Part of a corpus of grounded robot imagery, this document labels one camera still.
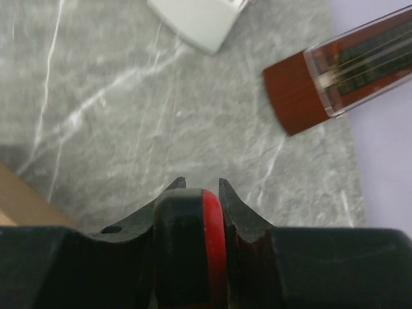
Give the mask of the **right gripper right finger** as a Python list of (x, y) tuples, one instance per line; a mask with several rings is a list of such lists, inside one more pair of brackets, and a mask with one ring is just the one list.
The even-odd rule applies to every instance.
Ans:
[(233, 308), (410, 308), (411, 239), (395, 229), (276, 227), (219, 180)]

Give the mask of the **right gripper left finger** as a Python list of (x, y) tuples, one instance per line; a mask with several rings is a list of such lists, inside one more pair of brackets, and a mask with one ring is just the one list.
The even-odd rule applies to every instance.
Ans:
[(154, 203), (98, 233), (1, 228), (2, 308), (147, 308)]

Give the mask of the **red black utility knife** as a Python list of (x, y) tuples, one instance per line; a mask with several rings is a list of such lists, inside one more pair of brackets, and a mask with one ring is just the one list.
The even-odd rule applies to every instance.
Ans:
[(159, 308), (227, 308), (227, 252), (219, 199), (172, 189), (153, 215), (154, 292)]

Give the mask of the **brown cardboard express box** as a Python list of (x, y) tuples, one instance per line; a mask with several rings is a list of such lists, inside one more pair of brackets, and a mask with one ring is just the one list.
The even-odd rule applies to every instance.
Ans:
[(23, 179), (1, 164), (2, 226), (65, 226), (75, 224), (32, 189)]

